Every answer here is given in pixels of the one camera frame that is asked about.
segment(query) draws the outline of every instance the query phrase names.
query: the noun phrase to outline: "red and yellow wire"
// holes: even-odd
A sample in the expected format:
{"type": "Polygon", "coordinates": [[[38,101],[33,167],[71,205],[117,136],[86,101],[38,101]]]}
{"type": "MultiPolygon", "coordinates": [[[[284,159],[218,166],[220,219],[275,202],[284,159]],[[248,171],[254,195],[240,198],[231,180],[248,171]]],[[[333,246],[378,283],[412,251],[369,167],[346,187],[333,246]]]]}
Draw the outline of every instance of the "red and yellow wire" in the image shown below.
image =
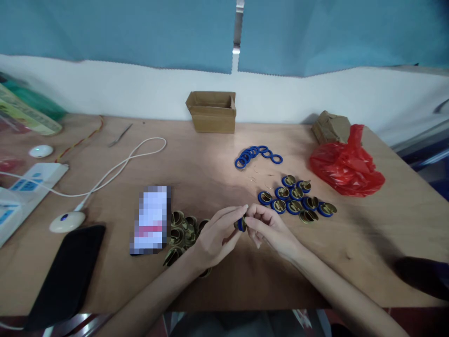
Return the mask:
{"type": "Polygon", "coordinates": [[[59,162],[60,159],[61,159],[67,152],[69,152],[69,151],[72,150],[73,148],[77,147],[79,144],[81,144],[81,143],[82,143],[83,141],[85,141],[86,139],[91,138],[91,137],[92,137],[93,135],[95,135],[97,132],[100,132],[100,131],[102,130],[102,128],[103,128],[103,125],[104,125],[104,119],[103,119],[103,116],[100,116],[100,119],[101,119],[101,125],[100,125],[100,127],[99,127],[98,129],[96,129],[94,132],[92,132],[89,136],[87,136],[87,137],[83,138],[82,140],[80,140],[78,143],[73,144],[71,147],[67,148],[63,153],[61,153],[61,154],[56,158],[55,162],[59,162]]]}

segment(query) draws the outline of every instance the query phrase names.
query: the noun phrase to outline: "power outlet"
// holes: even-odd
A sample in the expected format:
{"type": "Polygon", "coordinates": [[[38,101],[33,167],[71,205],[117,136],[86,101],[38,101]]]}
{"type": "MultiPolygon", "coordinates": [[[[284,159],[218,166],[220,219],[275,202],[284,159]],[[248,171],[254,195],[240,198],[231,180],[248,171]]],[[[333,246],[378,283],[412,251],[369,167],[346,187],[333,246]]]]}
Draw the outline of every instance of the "power outlet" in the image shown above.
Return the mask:
{"type": "Polygon", "coordinates": [[[0,189],[0,248],[68,171],[68,165],[38,163],[9,190],[0,189]]]}

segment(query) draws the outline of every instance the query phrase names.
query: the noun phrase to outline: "cardboard box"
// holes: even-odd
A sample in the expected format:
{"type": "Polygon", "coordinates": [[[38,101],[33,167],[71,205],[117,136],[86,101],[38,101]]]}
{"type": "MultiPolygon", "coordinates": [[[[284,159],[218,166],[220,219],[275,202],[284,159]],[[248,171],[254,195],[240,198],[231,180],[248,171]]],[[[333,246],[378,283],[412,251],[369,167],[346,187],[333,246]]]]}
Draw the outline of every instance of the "cardboard box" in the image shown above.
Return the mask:
{"type": "Polygon", "coordinates": [[[350,130],[351,123],[347,117],[333,115],[326,110],[312,125],[312,131],[320,144],[336,142],[347,144],[350,130]]]}
{"type": "Polygon", "coordinates": [[[237,114],[234,92],[192,91],[186,105],[196,132],[234,133],[237,114]]]}

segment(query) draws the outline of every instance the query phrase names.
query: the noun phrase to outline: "hand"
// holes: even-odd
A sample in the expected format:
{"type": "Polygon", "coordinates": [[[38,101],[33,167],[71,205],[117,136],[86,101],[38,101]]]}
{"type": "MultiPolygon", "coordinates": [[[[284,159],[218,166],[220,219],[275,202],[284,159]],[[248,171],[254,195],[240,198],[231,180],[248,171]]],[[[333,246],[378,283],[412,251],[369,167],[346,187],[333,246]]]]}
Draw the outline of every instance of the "hand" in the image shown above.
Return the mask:
{"type": "Polygon", "coordinates": [[[252,204],[246,212],[248,234],[260,248],[262,240],[276,250],[281,257],[293,262],[302,245],[287,228],[276,211],[259,204],[252,204]]]}
{"type": "Polygon", "coordinates": [[[234,249],[242,235],[234,228],[234,222],[243,217],[247,209],[248,205],[224,208],[204,226],[191,248],[199,268],[206,270],[219,264],[234,249]]]}

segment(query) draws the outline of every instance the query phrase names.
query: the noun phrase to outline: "blue curtain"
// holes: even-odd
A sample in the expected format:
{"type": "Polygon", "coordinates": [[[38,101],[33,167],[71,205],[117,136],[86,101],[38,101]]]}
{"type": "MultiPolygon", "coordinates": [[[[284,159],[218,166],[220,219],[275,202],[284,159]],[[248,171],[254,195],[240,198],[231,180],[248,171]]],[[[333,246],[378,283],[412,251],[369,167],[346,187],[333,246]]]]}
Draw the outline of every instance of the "blue curtain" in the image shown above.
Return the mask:
{"type": "Polygon", "coordinates": [[[0,53],[231,73],[235,0],[0,0],[0,53]]]}
{"type": "Polygon", "coordinates": [[[449,67],[447,0],[246,0],[239,71],[449,67]]]}

